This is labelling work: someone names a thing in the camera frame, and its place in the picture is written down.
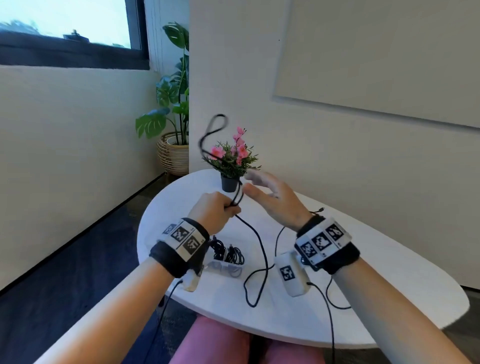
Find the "leg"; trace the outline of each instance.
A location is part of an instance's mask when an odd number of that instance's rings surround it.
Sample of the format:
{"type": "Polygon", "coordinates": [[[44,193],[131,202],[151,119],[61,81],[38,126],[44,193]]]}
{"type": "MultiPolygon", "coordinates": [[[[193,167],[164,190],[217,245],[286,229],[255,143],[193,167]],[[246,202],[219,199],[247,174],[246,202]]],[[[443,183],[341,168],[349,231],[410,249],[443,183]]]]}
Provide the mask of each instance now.
{"type": "Polygon", "coordinates": [[[198,316],[170,364],[247,364],[250,334],[198,316]]]}
{"type": "Polygon", "coordinates": [[[322,349],[269,340],[262,364],[325,364],[322,349]]]}

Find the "window frame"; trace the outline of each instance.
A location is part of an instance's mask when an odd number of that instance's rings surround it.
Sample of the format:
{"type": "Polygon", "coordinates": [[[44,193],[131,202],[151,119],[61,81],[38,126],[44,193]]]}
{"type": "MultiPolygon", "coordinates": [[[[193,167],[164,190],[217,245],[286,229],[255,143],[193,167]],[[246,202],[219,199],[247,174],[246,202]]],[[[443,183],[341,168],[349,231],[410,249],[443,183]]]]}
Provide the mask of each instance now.
{"type": "Polygon", "coordinates": [[[0,64],[149,70],[144,0],[125,0],[125,8],[132,49],[53,36],[0,32],[0,64]]]}

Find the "potted plant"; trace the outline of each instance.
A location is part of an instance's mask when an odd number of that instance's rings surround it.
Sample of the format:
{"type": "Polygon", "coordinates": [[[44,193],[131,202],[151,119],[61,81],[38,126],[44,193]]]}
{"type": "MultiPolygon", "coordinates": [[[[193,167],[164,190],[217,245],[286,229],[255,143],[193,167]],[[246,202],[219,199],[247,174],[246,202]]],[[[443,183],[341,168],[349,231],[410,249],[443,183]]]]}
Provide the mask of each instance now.
{"type": "Polygon", "coordinates": [[[220,172],[222,190],[225,192],[236,191],[238,181],[245,174],[247,168],[259,170],[262,167],[252,167],[252,163],[258,160],[258,154],[252,155],[253,147],[245,144],[242,137],[246,131],[246,129],[237,127],[237,133],[233,136],[235,144],[218,142],[210,151],[214,157],[204,157],[204,161],[220,172]]]}
{"type": "Polygon", "coordinates": [[[163,76],[156,84],[156,100],[160,106],[135,120],[138,137],[147,139],[159,136],[169,121],[174,132],[163,134],[157,142],[157,154],[167,172],[183,176],[188,174],[189,129],[189,33],[178,23],[163,27],[165,34],[177,47],[183,49],[183,57],[175,65],[177,71],[163,76]]]}

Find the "floor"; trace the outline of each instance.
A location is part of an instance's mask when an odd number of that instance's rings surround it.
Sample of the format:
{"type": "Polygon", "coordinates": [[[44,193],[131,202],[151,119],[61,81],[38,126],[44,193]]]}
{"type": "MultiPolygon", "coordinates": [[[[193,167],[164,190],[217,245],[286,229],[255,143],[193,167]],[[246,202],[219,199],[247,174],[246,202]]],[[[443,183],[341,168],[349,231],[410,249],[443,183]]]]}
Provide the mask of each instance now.
{"type": "MultiPolygon", "coordinates": [[[[0,364],[33,363],[138,265],[136,231],[141,216],[152,198],[174,179],[160,178],[0,296],[0,364]]],[[[470,310],[444,331],[473,363],[480,364],[480,294],[467,294],[470,310]]],[[[162,309],[157,310],[124,363],[167,364],[196,317],[172,301],[153,340],[162,309]]],[[[336,354],[337,363],[389,362],[378,349],[336,354]]],[[[329,363],[328,349],[325,359],[329,363]]]]}

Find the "oval table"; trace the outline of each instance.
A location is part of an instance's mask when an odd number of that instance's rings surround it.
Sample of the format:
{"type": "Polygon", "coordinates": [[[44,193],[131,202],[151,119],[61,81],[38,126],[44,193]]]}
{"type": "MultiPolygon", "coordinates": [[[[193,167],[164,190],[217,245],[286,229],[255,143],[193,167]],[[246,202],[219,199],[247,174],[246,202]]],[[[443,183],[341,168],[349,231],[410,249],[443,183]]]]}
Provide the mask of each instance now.
{"type": "MultiPolygon", "coordinates": [[[[220,175],[214,170],[200,170],[178,179],[165,187],[148,205],[137,237],[139,262],[143,262],[156,237],[171,222],[187,216],[204,192],[221,191],[220,175]]],[[[234,193],[227,194],[233,198],[234,193]]],[[[439,267],[390,239],[377,230],[311,198],[297,194],[310,210],[325,207],[324,216],[335,218],[353,237],[361,256],[383,277],[412,301],[433,323],[443,328],[459,319],[469,307],[462,288],[439,267]]],[[[275,239],[281,226],[253,200],[244,196],[240,217],[260,234],[268,257],[273,262],[275,239]]],[[[245,271],[264,267],[262,251],[253,231],[237,218],[232,218],[217,234],[228,246],[241,249],[245,256],[245,271]]],[[[278,241],[278,253],[293,249],[295,233],[285,229],[278,241]]],[[[330,276],[324,271],[307,273],[323,292],[330,276]]],[[[330,321],[320,293],[311,289],[307,294],[290,297],[285,291],[278,271],[269,271],[264,292],[256,308],[245,302],[243,280],[205,270],[197,289],[186,292],[177,288],[175,301],[214,320],[252,334],[302,345],[330,347],[330,321]]],[[[248,282],[249,299],[255,302],[264,272],[256,273],[248,282]]],[[[332,283],[329,296],[336,305],[348,305],[339,288],[332,283]]],[[[353,310],[340,311],[333,307],[335,344],[344,349],[376,347],[375,341],[353,310]]]]}

